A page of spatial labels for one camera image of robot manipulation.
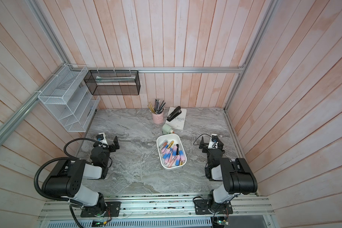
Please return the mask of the blue pink lipstick bottom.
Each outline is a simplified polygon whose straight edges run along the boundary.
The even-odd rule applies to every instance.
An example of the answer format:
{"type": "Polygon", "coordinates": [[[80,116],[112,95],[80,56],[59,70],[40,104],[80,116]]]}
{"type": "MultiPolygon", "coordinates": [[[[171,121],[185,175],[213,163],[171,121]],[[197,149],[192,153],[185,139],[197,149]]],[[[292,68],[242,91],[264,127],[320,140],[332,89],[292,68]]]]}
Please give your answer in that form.
{"type": "Polygon", "coordinates": [[[180,161],[185,162],[186,161],[185,153],[183,151],[179,151],[179,154],[180,154],[180,161]]]}

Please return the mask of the white storage tray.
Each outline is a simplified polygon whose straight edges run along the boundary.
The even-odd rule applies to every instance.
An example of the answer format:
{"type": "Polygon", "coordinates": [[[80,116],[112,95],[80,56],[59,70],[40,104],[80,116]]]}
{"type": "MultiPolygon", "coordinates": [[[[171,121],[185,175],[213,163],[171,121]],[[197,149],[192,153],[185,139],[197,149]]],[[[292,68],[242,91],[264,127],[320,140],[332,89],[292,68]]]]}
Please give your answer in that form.
{"type": "Polygon", "coordinates": [[[161,162],[161,165],[164,169],[166,170],[173,170],[173,169],[178,169],[178,168],[181,168],[183,167],[184,165],[186,165],[186,162],[187,162],[187,156],[186,156],[186,161],[185,161],[185,164],[183,166],[175,166],[175,162],[173,164],[173,166],[171,168],[169,168],[168,166],[169,165],[165,165],[165,159],[163,159],[163,154],[161,153],[161,150],[159,149],[159,146],[161,145],[161,143],[163,143],[165,140],[168,141],[167,144],[169,144],[171,141],[174,141],[173,145],[171,146],[172,148],[178,144],[179,145],[179,151],[183,151],[185,153],[185,156],[186,156],[186,151],[184,150],[184,147],[182,145],[182,142],[181,142],[181,139],[180,137],[177,135],[177,134],[168,134],[168,135],[162,135],[160,136],[157,140],[156,140],[156,145],[157,145],[157,149],[158,149],[158,154],[159,154],[159,158],[160,158],[160,162],[161,162]]]}

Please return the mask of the gold glitter lipstick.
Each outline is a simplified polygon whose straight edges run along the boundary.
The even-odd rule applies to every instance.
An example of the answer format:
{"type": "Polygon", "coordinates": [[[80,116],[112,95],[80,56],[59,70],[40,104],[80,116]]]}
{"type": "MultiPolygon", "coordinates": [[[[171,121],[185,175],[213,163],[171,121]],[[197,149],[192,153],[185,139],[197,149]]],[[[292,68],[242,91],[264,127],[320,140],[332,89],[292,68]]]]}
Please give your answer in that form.
{"type": "Polygon", "coordinates": [[[174,141],[171,141],[168,146],[167,146],[167,149],[171,148],[171,146],[173,145],[174,141]]]}

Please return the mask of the pink lip gloss tube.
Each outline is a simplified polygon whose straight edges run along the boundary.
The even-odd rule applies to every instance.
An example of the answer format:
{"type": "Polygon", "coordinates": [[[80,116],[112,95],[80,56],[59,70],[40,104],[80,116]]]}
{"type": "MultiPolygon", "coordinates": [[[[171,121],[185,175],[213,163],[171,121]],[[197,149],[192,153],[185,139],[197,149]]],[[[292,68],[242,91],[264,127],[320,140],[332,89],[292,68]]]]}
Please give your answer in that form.
{"type": "Polygon", "coordinates": [[[176,161],[177,157],[173,157],[173,159],[171,160],[171,162],[169,163],[169,168],[171,168],[174,164],[174,162],[176,161]]]}

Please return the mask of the blue pink lipstick top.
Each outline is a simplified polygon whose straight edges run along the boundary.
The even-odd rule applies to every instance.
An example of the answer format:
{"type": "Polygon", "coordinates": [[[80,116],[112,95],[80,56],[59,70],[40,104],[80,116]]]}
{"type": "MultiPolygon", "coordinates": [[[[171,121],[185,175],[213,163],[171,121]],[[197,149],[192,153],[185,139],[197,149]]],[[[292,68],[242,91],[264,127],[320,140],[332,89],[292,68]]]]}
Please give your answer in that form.
{"type": "Polygon", "coordinates": [[[165,145],[165,147],[162,148],[161,153],[164,154],[165,151],[167,150],[168,145],[165,145]]]}

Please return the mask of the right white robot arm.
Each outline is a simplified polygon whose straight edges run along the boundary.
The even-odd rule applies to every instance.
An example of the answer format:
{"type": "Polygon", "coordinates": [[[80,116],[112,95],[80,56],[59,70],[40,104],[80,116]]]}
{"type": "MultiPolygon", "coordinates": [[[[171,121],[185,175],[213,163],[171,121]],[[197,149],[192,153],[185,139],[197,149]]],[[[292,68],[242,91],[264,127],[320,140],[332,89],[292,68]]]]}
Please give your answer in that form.
{"type": "Polygon", "coordinates": [[[221,186],[209,193],[208,205],[210,207],[225,205],[236,194],[256,193],[257,180],[246,159],[224,157],[224,143],[218,136],[210,135],[210,141],[205,142],[204,135],[201,135],[199,148],[207,155],[205,176],[210,181],[222,182],[221,186]]]}

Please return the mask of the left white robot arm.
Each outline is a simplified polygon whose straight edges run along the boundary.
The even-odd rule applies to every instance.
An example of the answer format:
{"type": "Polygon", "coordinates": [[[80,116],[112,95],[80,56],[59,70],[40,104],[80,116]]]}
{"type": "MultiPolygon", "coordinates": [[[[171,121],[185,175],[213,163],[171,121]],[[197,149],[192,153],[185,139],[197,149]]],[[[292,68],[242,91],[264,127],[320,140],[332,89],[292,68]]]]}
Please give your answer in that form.
{"type": "Polygon", "coordinates": [[[95,192],[82,184],[83,179],[103,180],[113,161],[110,153],[120,149],[117,136],[108,144],[105,134],[96,139],[77,138],[64,146],[65,157],[47,161],[36,172],[34,187],[39,195],[51,200],[72,202],[80,207],[106,207],[103,194],[95,192]],[[70,155],[67,147],[76,141],[93,142],[90,160],[83,160],[70,155]]]}

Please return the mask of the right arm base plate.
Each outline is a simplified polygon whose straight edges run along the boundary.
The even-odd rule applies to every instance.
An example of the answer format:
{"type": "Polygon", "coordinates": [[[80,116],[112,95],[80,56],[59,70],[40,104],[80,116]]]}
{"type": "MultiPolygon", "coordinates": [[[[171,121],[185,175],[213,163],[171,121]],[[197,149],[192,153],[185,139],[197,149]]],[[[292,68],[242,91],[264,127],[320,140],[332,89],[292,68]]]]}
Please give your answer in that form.
{"type": "Polygon", "coordinates": [[[212,199],[204,199],[202,197],[195,197],[193,200],[195,213],[197,215],[207,214],[225,214],[229,215],[233,213],[232,205],[230,201],[223,203],[216,203],[212,199]]]}

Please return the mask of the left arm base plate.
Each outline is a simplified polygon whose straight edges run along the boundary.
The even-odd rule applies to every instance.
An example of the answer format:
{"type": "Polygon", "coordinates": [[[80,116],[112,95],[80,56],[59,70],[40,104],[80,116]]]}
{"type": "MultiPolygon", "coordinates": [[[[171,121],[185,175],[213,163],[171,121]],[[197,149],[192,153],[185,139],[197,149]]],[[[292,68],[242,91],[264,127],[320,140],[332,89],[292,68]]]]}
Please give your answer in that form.
{"type": "Polygon", "coordinates": [[[92,217],[118,217],[121,208],[120,201],[104,201],[98,203],[92,207],[84,207],[80,217],[92,218],[92,217]]]}

